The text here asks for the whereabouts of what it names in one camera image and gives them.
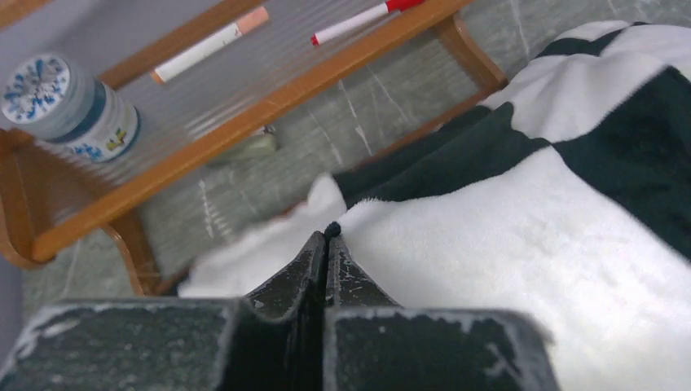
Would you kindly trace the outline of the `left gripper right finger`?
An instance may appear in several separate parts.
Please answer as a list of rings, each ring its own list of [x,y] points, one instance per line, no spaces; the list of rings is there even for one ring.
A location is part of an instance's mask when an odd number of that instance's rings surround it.
[[[407,309],[329,242],[326,390],[556,390],[538,328],[506,310]]]

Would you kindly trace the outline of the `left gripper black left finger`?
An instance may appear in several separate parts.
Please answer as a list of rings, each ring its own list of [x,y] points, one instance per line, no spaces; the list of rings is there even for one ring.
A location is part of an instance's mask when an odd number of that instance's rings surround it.
[[[326,240],[244,297],[61,301],[37,312],[4,390],[318,390]]]

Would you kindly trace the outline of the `black white checkered pillowcase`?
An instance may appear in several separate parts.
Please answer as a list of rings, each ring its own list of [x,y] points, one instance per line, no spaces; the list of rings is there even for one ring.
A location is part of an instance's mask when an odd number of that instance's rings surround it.
[[[564,390],[689,389],[689,29],[564,32],[436,132],[319,175],[179,296],[247,294],[328,226],[402,305],[529,315]]]

